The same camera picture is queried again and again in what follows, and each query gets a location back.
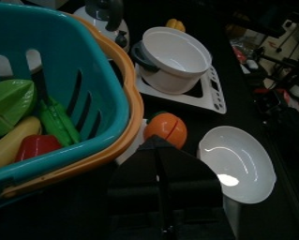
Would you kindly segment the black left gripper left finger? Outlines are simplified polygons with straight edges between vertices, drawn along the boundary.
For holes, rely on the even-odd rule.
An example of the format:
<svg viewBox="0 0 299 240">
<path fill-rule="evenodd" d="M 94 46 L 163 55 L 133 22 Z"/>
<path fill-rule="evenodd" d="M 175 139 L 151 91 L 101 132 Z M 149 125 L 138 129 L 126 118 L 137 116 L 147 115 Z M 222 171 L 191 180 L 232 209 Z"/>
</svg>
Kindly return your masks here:
<svg viewBox="0 0 299 240">
<path fill-rule="evenodd" d="M 110 180 L 110 240 L 162 240 L 157 154 L 166 142 L 150 137 Z"/>
</svg>

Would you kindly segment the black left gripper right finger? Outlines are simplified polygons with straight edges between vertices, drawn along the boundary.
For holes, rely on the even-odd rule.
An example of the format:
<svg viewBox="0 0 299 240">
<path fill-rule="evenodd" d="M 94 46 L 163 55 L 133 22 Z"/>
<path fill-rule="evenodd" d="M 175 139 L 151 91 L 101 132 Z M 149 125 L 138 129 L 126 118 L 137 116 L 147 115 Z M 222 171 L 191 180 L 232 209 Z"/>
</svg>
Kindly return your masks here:
<svg viewBox="0 0 299 240">
<path fill-rule="evenodd" d="M 236 240 L 221 182 L 208 164 L 159 141 L 162 240 Z"/>
</svg>

